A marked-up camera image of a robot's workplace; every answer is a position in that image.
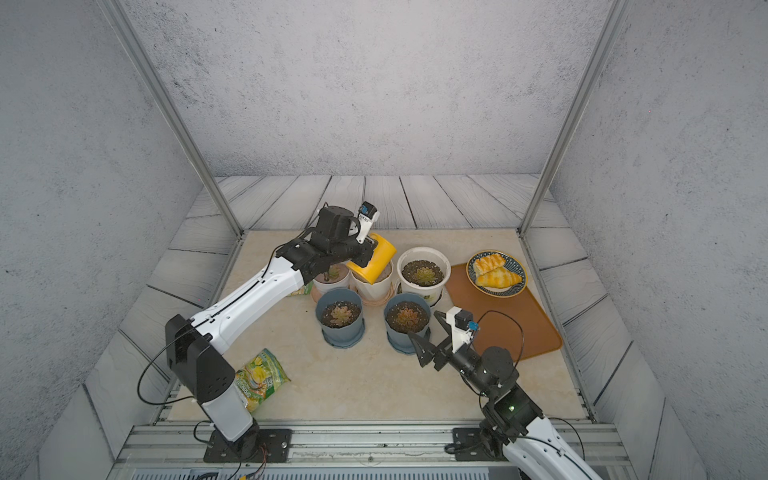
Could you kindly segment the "blue pot red succulent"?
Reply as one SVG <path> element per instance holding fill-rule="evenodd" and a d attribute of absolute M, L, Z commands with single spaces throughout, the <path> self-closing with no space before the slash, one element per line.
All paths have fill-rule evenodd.
<path fill-rule="evenodd" d="M 418 294 L 401 293 L 391 298 L 384 308 L 387 340 L 399 353 L 413 355 L 411 333 L 428 340 L 431 310 Z"/>

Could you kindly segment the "small white pot pink-green succulent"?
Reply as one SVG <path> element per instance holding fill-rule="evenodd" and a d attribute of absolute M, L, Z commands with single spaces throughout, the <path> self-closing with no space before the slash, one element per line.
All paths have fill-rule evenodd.
<path fill-rule="evenodd" d="M 350 270 L 343 263 L 331 265 L 326 272 L 317 275 L 313 283 L 313 289 L 319 295 L 324 295 L 330 290 L 348 289 L 350 285 Z"/>

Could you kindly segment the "yellow watering can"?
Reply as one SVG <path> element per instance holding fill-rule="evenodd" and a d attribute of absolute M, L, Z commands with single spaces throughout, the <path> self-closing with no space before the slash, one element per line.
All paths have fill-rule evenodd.
<path fill-rule="evenodd" d="M 361 266 L 353 260 L 349 260 L 346 262 L 346 265 L 353 273 L 357 274 L 367 283 L 375 284 L 378 282 L 379 276 L 394 258 L 396 248 L 392 243 L 377 233 L 370 233 L 363 246 L 370 247 L 370 254 L 364 253 L 361 257 L 362 260 L 368 260 L 367 264 Z"/>

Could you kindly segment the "white pot bright green succulent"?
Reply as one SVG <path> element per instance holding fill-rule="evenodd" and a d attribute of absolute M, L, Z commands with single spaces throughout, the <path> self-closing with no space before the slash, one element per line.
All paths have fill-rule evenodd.
<path fill-rule="evenodd" d="M 374 283 L 369 283 L 357 272 L 352 273 L 352 282 L 364 301 L 376 303 L 388 300 L 394 294 L 392 276 L 393 265 L 389 262 Z"/>

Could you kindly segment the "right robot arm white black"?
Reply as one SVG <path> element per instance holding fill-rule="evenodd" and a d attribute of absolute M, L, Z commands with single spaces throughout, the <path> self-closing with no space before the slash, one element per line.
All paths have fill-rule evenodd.
<path fill-rule="evenodd" d="M 444 450 L 456 458 L 484 455 L 514 464 L 529 479 L 597 479 L 599 474 L 562 438 L 543 410 L 518 384 L 521 358 L 503 347 L 478 353 L 473 342 L 482 317 L 453 307 L 434 316 L 447 333 L 435 345 L 411 333 L 422 367 L 449 365 L 480 401 L 483 420 L 469 440 L 455 439 Z"/>

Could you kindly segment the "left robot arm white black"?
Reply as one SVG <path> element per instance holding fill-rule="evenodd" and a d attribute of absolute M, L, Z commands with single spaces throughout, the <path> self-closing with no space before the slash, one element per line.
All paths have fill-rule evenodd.
<path fill-rule="evenodd" d="M 371 233 L 378 217 L 369 202 L 357 213 L 326 205 L 315 224 L 277 246 L 245 284 L 189 319 L 176 315 L 167 321 L 167 364 L 225 441 L 254 435 L 258 427 L 224 354 L 262 315 L 331 266 L 372 265 L 383 244 Z"/>

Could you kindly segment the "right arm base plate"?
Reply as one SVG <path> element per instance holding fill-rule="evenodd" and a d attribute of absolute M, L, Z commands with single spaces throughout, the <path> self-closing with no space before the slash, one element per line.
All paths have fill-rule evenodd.
<path fill-rule="evenodd" d="M 444 452 L 456 461 L 497 461 L 498 454 L 488 433 L 480 428 L 452 429 L 452 441 L 444 446 Z"/>

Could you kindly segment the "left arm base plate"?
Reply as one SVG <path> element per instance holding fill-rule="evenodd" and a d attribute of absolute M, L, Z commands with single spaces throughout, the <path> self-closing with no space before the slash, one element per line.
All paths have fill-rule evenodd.
<path fill-rule="evenodd" d="M 254 426 L 236 441 L 227 440 L 215 428 L 203 455 L 204 463 L 286 463 L 291 429 L 262 429 Z"/>

